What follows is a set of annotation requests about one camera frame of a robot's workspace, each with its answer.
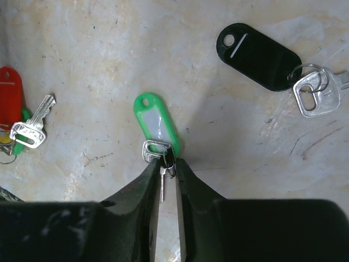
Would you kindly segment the key with red tag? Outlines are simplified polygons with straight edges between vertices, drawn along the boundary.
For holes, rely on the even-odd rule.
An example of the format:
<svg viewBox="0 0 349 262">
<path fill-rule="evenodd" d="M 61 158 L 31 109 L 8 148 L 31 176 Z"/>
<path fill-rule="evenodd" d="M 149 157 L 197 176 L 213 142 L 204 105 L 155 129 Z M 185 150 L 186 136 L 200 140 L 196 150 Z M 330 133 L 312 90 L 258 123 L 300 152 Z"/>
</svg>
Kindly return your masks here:
<svg viewBox="0 0 349 262">
<path fill-rule="evenodd" d="M 47 94 L 33 115 L 25 108 L 22 80 L 11 67 L 1 68 L 1 152 L 17 159 L 24 147 L 38 148 L 47 138 L 44 118 L 56 104 Z"/>
</svg>

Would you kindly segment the key with green tag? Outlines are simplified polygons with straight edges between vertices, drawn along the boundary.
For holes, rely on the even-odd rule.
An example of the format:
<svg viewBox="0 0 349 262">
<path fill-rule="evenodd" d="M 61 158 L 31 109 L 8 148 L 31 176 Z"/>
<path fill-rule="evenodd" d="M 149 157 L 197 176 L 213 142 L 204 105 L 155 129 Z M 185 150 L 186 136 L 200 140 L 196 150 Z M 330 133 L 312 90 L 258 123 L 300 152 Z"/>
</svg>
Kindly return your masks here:
<svg viewBox="0 0 349 262">
<path fill-rule="evenodd" d="M 133 104 L 135 117 L 145 135 L 142 157 L 145 162 L 160 161 L 160 203 L 165 200 L 165 175 L 175 175 L 175 161 L 180 152 L 179 139 L 163 100 L 154 93 L 142 93 Z"/>
</svg>

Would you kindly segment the key with black tag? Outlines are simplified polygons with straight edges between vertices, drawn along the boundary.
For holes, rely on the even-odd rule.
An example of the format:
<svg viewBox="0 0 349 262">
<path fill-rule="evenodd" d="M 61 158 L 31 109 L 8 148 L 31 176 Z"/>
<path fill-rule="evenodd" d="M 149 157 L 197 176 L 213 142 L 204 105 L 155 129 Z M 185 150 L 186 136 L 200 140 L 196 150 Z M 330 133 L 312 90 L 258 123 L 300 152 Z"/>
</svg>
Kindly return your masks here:
<svg viewBox="0 0 349 262">
<path fill-rule="evenodd" d="M 303 63 L 290 49 L 244 23 L 224 28 L 216 52 L 228 66 L 273 92 L 292 90 L 306 118 L 327 115 L 348 94 L 348 72 Z"/>
</svg>

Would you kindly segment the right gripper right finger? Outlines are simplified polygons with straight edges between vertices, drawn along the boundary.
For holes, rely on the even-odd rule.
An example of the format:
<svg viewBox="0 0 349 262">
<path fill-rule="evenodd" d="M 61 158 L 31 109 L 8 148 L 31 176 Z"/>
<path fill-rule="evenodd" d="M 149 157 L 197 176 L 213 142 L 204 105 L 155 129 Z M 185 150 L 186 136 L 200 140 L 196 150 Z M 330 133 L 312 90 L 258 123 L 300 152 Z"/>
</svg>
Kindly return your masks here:
<svg viewBox="0 0 349 262">
<path fill-rule="evenodd" d="M 183 261 L 348 261 L 348 217 L 325 199 L 227 199 L 176 161 Z"/>
</svg>

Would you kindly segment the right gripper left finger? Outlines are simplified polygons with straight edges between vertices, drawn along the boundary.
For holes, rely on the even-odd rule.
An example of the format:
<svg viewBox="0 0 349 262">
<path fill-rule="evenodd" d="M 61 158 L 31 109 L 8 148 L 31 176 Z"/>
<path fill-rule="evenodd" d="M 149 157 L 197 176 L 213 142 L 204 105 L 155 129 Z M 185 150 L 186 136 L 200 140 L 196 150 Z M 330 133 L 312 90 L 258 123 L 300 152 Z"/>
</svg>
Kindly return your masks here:
<svg viewBox="0 0 349 262">
<path fill-rule="evenodd" d="M 1 261 L 154 261 L 159 171 L 100 202 L 1 202 Z"/>
</svg>

